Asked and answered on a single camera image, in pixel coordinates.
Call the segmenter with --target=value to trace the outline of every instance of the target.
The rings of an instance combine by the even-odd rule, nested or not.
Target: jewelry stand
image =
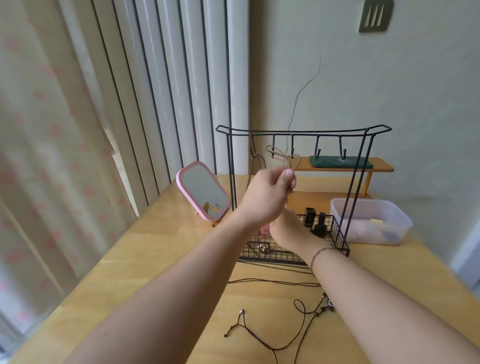
[[[233,163],[233,137],[249,137],[252,141],[253,150],[251,150],[252,155],[256,155],[255,150],[255,137],[258,136],[271,136],[272,143],[271,145],[275,146],[275,137],[276,136],[286,136],[291,138],[291,154],[293,155],[294,151],[294,137],[295,136],[307,136],[312,137],[312,145],[313,140],[315,139],[315,149],[313,150],[313,155],[315,158],[318,158],[320,155],[320,149],[318,149],[318,141],[320,137],[336,137],[339,139],[340,144],[340,157],[341,159],[346,158],[346,149],[342,150],[342,138],[361,138],[360,148],[356,157],[355,165],[353,169],[337,169],[337,168],[314,168],[309,160],[309,157],[301,157],[300,168],[297,170],[307,170],[307,171],[352,171],[352,178],[350,180],[350,186],[348,188],[345,205],[343,207],[342,216],[340,221],[336,221],[335,217],[332,215],[326,215],[325,218],[325,225],[326,225],[326,235],[325,240],[330,241],[330,244],[340,251],[342,254],[348,256],[350,254],[350,249],[348,247],[347,241],[345,237],[348,234],[348,229],[350,227],[350,222],[352,220],[353,212],[355,209],[355,205],[357,203],[357,199],[360,193],[360,187],[363,180],[363,175],[365,174],[365,170],[367,169],[367,163],[369,162],[370,150],[372,149],[373,139],[378,134],[383,134],[392,130],[392,128],[386,125],[376,125],[370,128],[364,129],[351,129],[351,130],[331,130],[331,131],[282,131],[282,130],[273,130],[273,131],[265,131],[265,130],[242,130],[242,129],[235,129],[229,128],[223,125],[219,125],[215,128],[215,130],[219,133],[222,133],[227,138],[227,152],[228,152],[228,173],[229,173],[229,182],[230,182],[230,197],[232,203],[232,211],[237,208],[237,191],[236,191],[236,184],[235,184],[235,166]],[[365,147],[365,144],[368,144],[367,151],[365,154],[365,158],[362,157],[362,152]],[[368,169],[368,183],[370,181],[371,173],[374,171],[384,171],[389,172],[393,171],[393,167],[388,165],[389,168],[384,168],[385,170],[374,170],[375,164],[373,169]],[[350,194],[352,192],[352,188],[354,188],[355,182],[355,175],[357,172],[360,172],[360,178],[355,188],[355,194],[353,196],[353,202],[351,204],[351,211],[350,215],[348,216],[347,227],[345,229],[345,235],[341,231],[342,223],[345,217],[345,212],[347,210],[348,201],[350,199]],[[301,221],[304,220],[305,215],[298,215]],[[315,216],[314,224],[312,225],[311,229],[313,230],[315,225],[318,224],[318,215]],[[248,242],[245,248],[243,249],[240,257],[240,261],[256,261],[256,262],[265,262],[265,263],[274,263],[274,264],[292,264],[292,265],[301,265],[305,266],[306,263],[295,253],[290,252],[286,249],[281,248],[279,245],[275,243],[272,239],[271,235],[260,235],[257,234],[256,236],[252,237]]]

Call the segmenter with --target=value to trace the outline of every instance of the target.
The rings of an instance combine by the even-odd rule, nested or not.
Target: curtain
[[[0,40],[0,327],[22,335],[136,214],[58,3],[0,1]]]

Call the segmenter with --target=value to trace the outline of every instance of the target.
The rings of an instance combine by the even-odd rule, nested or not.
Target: vertical blind
[[[248,128],[249,2],[113,3],[159,191],[196,160],[228,173],[215,128]],[[234,139],[233,156],[247,173],[247,138]]]

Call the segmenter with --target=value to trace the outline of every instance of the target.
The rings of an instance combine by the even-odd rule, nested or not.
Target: plastic container
[[[350,198],[341,227],[344,234],[352,204],[353,198]],[[330,202],[330,214],[339,224],[344,205],[344,198],[334,198]],[[393,202],[358,199],[346,240],[348,243],[398,245],[412,225],[412,220]]]

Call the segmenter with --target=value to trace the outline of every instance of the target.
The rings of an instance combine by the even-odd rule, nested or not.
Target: brown string bracelet
[[[316,252],[315,255],[313,256],[312,262],[310,263],[310,269],[312,270],[312,274],[313,274],[314,277],[315,277],[315,273],[313,272],[313,262],[315,261],[315,258],[316,258],[317,255],[320,254],[322,251],[324,251],[324,250],[329,250],[329,249],[336,250],[335,248],[332,248],[332,247],[322,248],[322,249],[320,249],[318,252]]]

